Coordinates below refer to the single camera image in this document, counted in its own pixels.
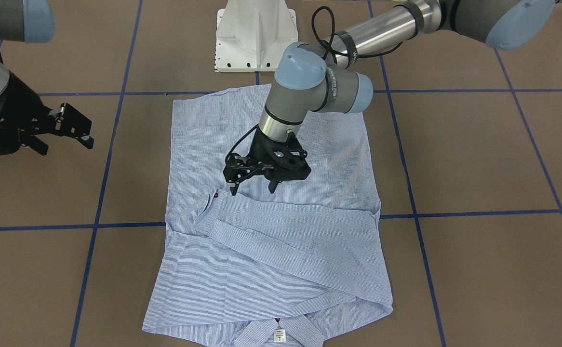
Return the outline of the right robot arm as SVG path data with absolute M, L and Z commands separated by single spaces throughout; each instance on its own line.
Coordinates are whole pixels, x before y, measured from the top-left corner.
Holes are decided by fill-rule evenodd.
M 55 33 L 52 7 L 45 0 L 0 0 L 0 41 L 49 42 Z M 43 134 L 69 137 L 94 147 L 92 121 L 72 105 L 44 105 L 40 96 L 4 64 L 0 52 L 0 156 L 28 147 L 46 155 Z

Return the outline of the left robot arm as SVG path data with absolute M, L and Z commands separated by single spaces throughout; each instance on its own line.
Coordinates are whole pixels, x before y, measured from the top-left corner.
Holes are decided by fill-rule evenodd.
M 406 0 L 344 30 L 331 23 L 326 38 L 293 42 L 283 51 L 245 156 L 231 149 L 223 170 L 229 191 L 253 176 L 274 193 L 285 181 L 311 172 L 297 134 L 309 112 L 361 113 L 370 105 L 371 79 L 348 68 L 394 52 L 406 41 L 446 29 L 496 49 L 517 49 L 548 21 L 554 0 Z

